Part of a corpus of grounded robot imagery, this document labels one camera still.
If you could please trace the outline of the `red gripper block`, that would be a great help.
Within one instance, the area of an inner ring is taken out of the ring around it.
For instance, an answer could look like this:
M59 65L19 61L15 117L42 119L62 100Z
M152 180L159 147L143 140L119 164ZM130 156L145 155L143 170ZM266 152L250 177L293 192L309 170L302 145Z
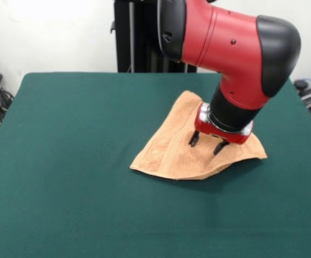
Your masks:
M224 147L232 144L243 144L247 141L252 133L254 121L252 120L247 126L245 126L240 132L227 132L217 127L209 118L210 107L208 103L201 103L197 110L196 118L194 121L194 133L189 141L191 147L195 147L200 133L206 135L212 135L217 138L223 139L215 147L213 154L217 155Z

